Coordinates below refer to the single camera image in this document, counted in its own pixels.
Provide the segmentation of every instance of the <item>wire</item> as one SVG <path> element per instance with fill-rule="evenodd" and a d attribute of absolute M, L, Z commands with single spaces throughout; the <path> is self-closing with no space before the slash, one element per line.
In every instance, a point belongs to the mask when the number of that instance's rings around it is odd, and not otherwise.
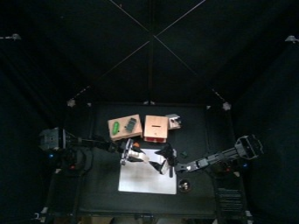
<path fill-rule="evenodd" d="M 211 92 L 221 98 L 221 100 L 223 102 L 227 102 L 226 99 L 221 96 L 219 92 L 207 84 L 209 82 L 206 81 L 206 79 L 203 78 L 203 75 L 199 75 L 193 68 L 189 66 L 189 64 L 182 60 L 182 58 L 174 53 L 174 51 L 171 50 L 171 48 L 166 45 L 166 43 L 156 37 L 154 36 L 155 39 L 161 42 L 161 44 L 165 46 L 165 48 L 170 51 L 170 53 L 174 55 L 174 57 L 183 63 L 183 65 L 187 67 L 187 69 L 193 72 L 193 74 L 195 76 L 201 76 L 201 78 L 203 79 L 203 84 L 206 85 L 206 87 L 211 90 Z"/>
<path fill-rule="evenodd" d="M 206 0 L 201 1 L 158 34 L 162 35 L 203 3 Z"/>

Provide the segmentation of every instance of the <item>metal rod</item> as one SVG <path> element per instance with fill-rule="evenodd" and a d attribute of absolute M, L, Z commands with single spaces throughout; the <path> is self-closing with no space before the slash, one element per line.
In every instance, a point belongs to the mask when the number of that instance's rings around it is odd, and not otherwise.
<path fill-rule="evenodd" d="M 112 1 L 108 0 L 127 15 L 128 17 L 139 24 L 140 27 L 143 27 L 143 29 L 148 32 L 148 30 L 146 29 L 146 27 L 140 24 L 140 22 L 128 14 L 128 12 Z"/>
<path fill-rule="evenodd" d="M 202 0 L 155 36 L 163 34 L 205 2 L 206 0 Z"/>

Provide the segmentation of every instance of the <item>black fabric wall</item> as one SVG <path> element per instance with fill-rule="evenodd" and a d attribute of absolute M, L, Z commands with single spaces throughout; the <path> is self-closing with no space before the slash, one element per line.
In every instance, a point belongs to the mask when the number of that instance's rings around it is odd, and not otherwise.
<path fill-rule="evenodd" d="M 255 133 L 265 145 L 246 178 L 261 223 L 299 222 L 298 74 L 299 45 L 290 44 L 233 109 L 237 134 Z"/>
<path fill-rule="evenodd" d="M 266 146 L 246 178 L 251 211 L 261 223 L 298 223 L 299 46 L 285 38 L 298 32 L 299 2 L 206 1 L 159 36 L 199 76 L 158 39 L 152 65 L 146 45 L 107 75 L 150 34 L 108 1 L 46 2 L 0 7 L 0 36 L 23 37 L 0 41 L 0 222 L 43 208 L 50 168 L 38 136 L 63 125 L 66 101 L 87 85 L 80 100 L 219 103 L 207 82 L 233 102 L 237 136 L 254 133 Z M 151 16 L 159 34 L 201 1 L 116 3 L 147 28 Z"/>
<path fill-rule="evenodd" d="M 0 223 L 30 223 L 42 211 L 50 186 L 39 134 L 62 125 L 64 103 L 14 41 L 0 41 L 0 96 Z"/>

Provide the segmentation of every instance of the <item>white paper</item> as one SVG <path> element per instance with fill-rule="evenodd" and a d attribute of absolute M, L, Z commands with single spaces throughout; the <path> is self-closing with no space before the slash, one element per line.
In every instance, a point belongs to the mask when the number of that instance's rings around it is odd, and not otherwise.
<path fill-rule="evenodd" d="M 150 160 L 162 163 L 165 157 L 155 154 L 156 150 L 142 149 Z M 118 190 L 131 193 L 177 194 L 177 175 L 170 171 L 162 175 L 150 163 L 130 163 L 120 166 Z"/>

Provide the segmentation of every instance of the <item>cable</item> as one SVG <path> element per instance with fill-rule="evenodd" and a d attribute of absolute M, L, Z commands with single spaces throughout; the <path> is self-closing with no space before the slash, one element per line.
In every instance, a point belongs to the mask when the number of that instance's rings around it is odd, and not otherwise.
<path fill-rule="evenodd" d="M 163 34 L 203 3 L 206 0 L 201 1 L 158 34 L 156 37 Z"/>

